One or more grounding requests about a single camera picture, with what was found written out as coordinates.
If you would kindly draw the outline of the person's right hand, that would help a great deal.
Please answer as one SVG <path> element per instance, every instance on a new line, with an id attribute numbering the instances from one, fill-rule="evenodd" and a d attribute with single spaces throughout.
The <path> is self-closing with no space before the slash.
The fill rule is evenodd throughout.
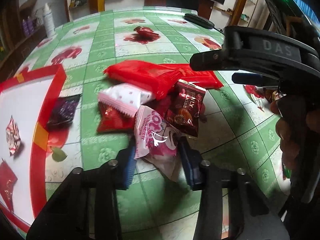
<path id="1" fill-rule="evenodd" d="M 271 103 L 271 111 L 280 116 L 276 133 L 284 165 L 295 172 L 308 168 L 319 150 L 319 104 L 286 95 Z"/>

